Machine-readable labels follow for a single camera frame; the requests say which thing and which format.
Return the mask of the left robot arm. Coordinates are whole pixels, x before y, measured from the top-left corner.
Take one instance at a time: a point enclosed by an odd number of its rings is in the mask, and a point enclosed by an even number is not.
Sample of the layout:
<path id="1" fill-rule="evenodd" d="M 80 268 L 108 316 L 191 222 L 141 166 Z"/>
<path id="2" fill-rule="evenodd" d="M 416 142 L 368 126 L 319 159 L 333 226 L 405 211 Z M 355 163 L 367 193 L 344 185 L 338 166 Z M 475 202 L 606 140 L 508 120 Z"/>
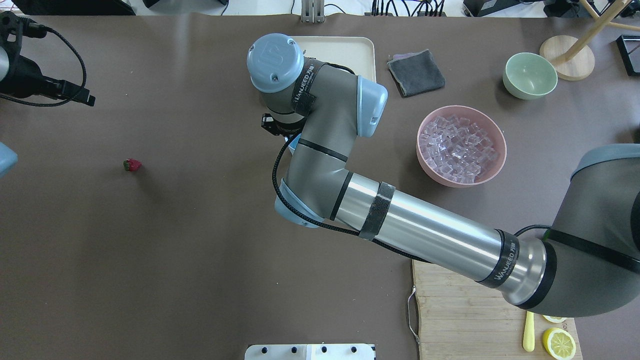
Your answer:
<path id="1" fill-rule="evenodd" d="M 70 102 L 93 107 L 95 96 L 87 89 L 87 68 L 80 53 L 62 34 L 52 27 L 11 11 L 1 13 L 0 21 L 0 97 L 19 105 L 54 108 Z M 45 76 L 39 65 L 21 54 L 23 38 L 43 39 L 55 35 L 78 60 L 81 84 Z"/>

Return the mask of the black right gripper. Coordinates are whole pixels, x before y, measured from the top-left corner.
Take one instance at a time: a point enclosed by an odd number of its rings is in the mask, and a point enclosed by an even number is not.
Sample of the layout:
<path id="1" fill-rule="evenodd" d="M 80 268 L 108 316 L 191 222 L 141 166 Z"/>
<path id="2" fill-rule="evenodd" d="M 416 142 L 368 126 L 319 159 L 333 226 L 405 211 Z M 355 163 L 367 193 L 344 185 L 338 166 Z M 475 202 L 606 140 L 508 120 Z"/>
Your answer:
<path id="1" fill-rule="evenodd" d="M 303 129 L 303 118 L 293 122 L 277 120 L 269 112 L 262 115 L 260 127 L 274 136 L 292 137 Z"/>

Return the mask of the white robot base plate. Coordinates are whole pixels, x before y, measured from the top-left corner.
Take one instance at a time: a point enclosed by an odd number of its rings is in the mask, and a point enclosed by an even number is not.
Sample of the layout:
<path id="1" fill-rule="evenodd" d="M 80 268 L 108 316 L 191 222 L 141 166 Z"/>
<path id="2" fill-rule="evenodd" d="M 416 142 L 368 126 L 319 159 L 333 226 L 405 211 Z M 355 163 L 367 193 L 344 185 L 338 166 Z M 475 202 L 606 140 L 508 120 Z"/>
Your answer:
<path id="1" fill-rule="evenodd" d="M 245 360 L 376 360 L 374 344 L 307 343 L 254 344 L 247 347 Z"/>

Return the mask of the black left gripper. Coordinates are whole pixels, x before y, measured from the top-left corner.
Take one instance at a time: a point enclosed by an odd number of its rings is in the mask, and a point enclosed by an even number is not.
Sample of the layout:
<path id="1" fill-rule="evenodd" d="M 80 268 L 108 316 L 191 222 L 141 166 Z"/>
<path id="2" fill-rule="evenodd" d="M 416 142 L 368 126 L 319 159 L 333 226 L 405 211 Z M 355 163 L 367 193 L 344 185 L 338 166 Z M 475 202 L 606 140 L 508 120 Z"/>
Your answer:
<path id="1" fill-rule="evenodd" d="M 0 16 L 1 74 L 0 93 L 3 100 L 30 107 L 59 107 L 76 102 L 93 107 L 96 97 L 87 89 L 87 68 L 80 53 L 57 30 L 28 17 L 3 11 Z M 78 60 L 81 84 L 43 75 L 34 61 L 21 54 L 23 38 L 43 39 L 55 35 Z"/>

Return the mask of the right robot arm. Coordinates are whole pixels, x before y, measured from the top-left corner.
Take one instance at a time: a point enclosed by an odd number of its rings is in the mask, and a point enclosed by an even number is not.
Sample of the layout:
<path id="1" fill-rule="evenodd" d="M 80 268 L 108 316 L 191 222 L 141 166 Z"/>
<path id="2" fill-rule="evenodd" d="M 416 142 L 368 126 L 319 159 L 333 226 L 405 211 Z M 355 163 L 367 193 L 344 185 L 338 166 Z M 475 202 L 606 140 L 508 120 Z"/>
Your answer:
<path id="1" fill-rule="evenodd" d="M 299 137 L 283 180 L 272 174 L 282 217 L 370 240 L 495 289 L 520 309 L 551 316 L 612 312 L 639 296 L 639 146 L 604 145 L 612 121 L 592 105 L 513 104 L 505 175 L 489 193 L 439 207 L 419 197 L 418 167 L 375 161 L 400 188 L 354 173 L 357 137 L 373 134 L 387 90 L 304 57 L 288 35 L 257 39 L 247 52 L 251 82 L 274 125 Z"/>

